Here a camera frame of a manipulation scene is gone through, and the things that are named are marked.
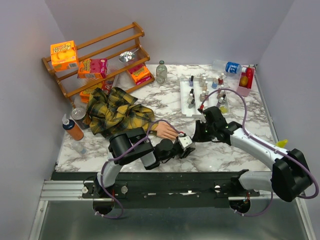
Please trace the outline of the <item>yellow plaid shirt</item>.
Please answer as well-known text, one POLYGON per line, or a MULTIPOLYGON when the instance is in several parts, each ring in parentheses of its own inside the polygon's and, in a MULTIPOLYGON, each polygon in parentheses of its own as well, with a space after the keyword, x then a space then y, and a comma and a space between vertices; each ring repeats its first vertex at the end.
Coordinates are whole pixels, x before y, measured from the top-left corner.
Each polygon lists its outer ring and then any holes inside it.
POLYGON ((93 90, 86 106, 86 112, 91 118, 89 127, 92 133, 108 138, 140 127, 155 132, 158 124, 152 125, 155 120, 153 110, 137 104, 137 100, 119 87, 113 87, 109 93, 100 88, 93 90))

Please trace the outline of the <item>yellow object behind arm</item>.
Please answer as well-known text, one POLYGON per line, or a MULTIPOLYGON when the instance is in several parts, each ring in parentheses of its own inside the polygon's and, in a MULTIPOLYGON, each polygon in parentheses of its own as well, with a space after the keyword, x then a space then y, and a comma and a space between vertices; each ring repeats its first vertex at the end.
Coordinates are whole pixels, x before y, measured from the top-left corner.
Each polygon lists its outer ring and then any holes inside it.
POLYGON ((285 148, 288 142, 289 142, 288 139, 283 139, 278 141, 275 145, 279 148, 285 148))

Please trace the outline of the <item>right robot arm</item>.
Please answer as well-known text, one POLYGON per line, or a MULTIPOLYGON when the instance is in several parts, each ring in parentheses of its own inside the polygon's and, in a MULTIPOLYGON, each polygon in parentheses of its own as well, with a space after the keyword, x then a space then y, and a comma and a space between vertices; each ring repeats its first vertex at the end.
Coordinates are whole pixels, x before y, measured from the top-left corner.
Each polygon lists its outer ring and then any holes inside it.
POLYGON ((251 134, 244 125, 235 121, 227 122, 216 106, 203 111, 202 118, 195 122, 192 138, 196 143, 214 139, 245 151, 270 170, 243 170, 235 176, 230 183, 230 191, 236 196, 243 195, 247 190, 262 190, 273 192, 283 201, 291 202, 314 183, 300 150, 277 147, 251 134))

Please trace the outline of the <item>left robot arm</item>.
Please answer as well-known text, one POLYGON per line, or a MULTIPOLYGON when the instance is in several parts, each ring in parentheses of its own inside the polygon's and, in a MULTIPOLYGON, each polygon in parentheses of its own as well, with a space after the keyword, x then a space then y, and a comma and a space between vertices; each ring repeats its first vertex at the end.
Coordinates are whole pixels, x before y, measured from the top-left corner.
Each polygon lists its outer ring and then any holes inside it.
POLYGON ((93 191, 101 198, 107 197, 123 166, 136 160, 140 160, 146 170, 152 170, 175 157, 184 159, 195 149, 191 137, 185 133, 179 134, 174 142, 162 139, 156 146, 141 127, 117 133, 109 139, 108 160, 97 174, 93 191))

